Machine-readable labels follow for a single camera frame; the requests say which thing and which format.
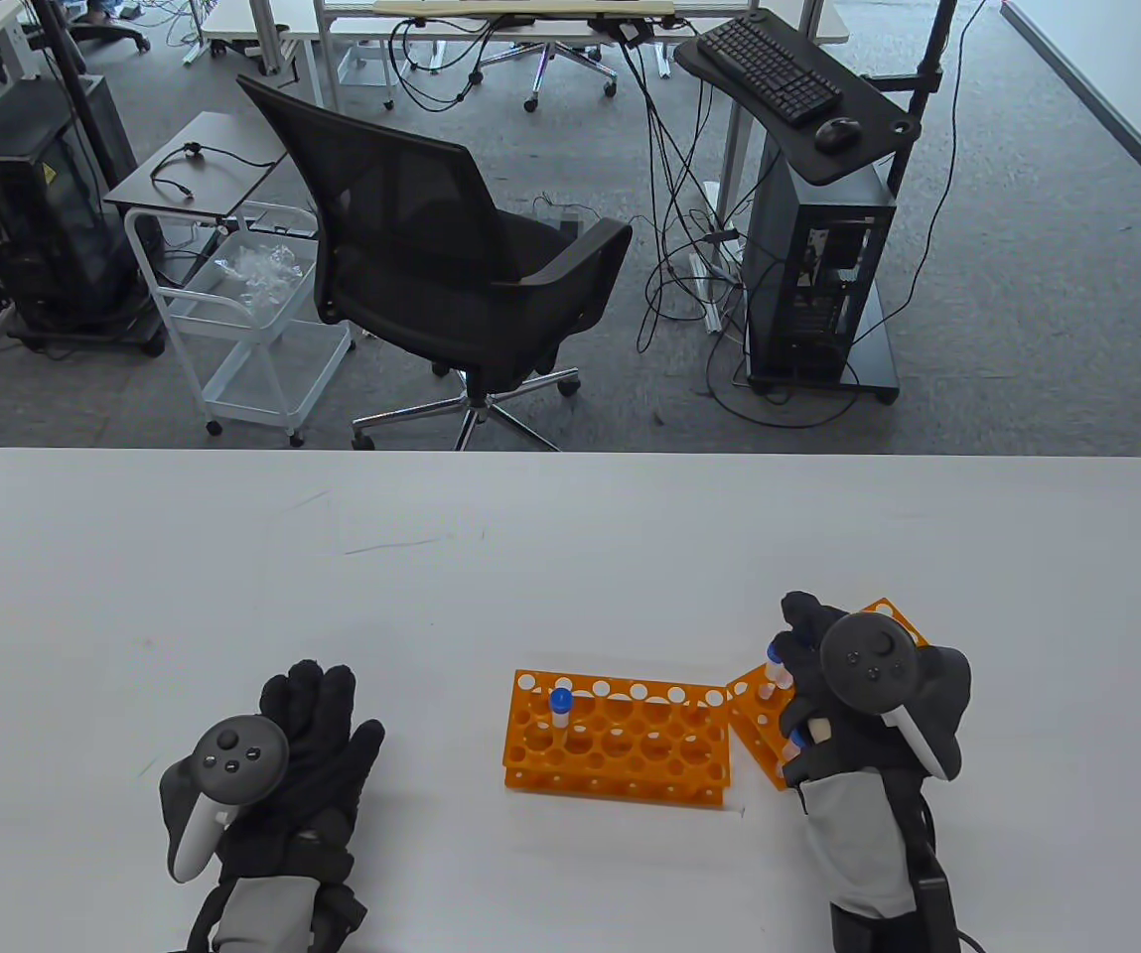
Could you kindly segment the person's right hand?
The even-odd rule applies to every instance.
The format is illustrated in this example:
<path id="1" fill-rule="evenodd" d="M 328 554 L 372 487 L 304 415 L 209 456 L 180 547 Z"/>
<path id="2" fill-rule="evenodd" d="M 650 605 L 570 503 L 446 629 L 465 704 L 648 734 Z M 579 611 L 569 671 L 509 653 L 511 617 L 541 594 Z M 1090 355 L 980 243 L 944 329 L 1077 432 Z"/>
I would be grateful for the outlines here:
<path id="1" fill-rule="evenodd" d="M 811 593 L 784 595 L 780 609 L 786 625 L 770 653 L 795 690 L 779 722 L 798 745 L 783 770 L 788 786 L 869 768 L 956 780 L 957 728 L 971 696 L 963 653 L 915 643 L 895 617 L 826 607 Z"/>

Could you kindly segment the person's left hand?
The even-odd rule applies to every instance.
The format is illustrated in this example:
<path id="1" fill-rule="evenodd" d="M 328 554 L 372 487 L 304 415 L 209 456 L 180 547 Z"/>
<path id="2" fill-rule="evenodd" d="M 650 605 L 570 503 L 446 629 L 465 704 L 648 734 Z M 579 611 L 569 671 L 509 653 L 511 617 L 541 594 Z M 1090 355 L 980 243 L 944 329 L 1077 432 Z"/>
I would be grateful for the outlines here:
<path id="1" fill-rule="evenodd" d="M 311 878 L 343 885 L 361 792 L 385 740 L 353 725 L 349 667 L 304 659 L 272 676 L 253 714 L 222 719 L 167 768 L 160 797 L 176 885 L 218 858 L 222 881 Z"/>

